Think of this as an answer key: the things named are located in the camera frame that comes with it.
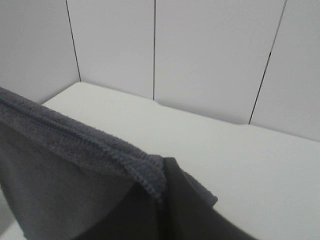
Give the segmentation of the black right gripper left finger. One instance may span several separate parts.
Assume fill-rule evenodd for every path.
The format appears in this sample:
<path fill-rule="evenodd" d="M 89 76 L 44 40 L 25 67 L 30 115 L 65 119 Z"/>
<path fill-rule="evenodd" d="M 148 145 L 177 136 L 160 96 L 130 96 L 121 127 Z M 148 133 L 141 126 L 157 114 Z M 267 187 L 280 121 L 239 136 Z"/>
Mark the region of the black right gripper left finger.
<path fill-rule="evenodd" d="M 77 240 L 161 240 L 158 202 L 134 184 L 125 197 Z"/>

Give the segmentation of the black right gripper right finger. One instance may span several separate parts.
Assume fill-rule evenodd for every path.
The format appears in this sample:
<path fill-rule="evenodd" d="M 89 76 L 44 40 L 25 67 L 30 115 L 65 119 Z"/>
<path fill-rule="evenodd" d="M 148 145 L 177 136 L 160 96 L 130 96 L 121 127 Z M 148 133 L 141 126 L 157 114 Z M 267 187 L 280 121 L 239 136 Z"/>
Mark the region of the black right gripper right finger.
<path fill-rule="evenodd" d="M 213 209 L 174 158 L 163 160 L 167 181 L 167 240 L 251 240 L 253 237 Z"/>

